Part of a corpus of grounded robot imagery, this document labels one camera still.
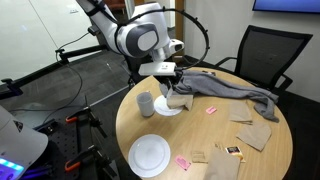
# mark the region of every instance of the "white cup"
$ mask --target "white cup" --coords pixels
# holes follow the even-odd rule
[[[136,99],[142,116],[148,117],[154,113],[153,98],[150,92],[142,92]]]

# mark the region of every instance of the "white plate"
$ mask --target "white plate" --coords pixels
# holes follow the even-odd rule
[[[163,116],[174,116],[179,114],[183,110],[183,107],[170,109],[167,106],[167,99],[161,95],[154,101],[154,109],[157,111],[157,113]]]
[[[128,159],[135,174],[143,178],[154,177],[169,164],[170,147],[162,137],[148,134],[133,143]]]

